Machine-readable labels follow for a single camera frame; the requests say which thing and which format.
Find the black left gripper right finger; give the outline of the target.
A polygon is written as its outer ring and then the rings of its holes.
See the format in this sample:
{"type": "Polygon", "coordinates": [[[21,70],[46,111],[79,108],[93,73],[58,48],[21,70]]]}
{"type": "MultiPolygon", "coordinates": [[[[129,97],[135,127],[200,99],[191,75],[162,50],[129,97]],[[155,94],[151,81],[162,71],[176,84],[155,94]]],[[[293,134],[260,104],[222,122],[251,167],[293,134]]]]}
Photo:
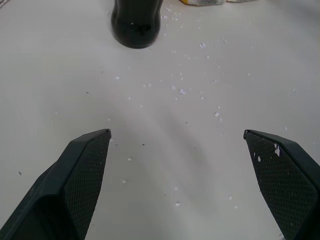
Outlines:
{"type": "Polygon", "coordinates": [[[320,166],[296,142],[247,129],[243,134],[260,192],[286,240],[320,238],[320,166]]]}

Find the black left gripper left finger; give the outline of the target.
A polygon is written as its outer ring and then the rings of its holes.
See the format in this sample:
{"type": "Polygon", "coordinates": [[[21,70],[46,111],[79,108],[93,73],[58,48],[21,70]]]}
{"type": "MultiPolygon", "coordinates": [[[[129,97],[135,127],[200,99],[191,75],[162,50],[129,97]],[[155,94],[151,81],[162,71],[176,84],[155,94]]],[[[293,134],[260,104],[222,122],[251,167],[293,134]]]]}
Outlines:
{"type": "Polygon", "coordinates": [[[100,195],[112,134],[72,140],[30,187],[0,230],[2,240],[83,240],[100,195]]]}

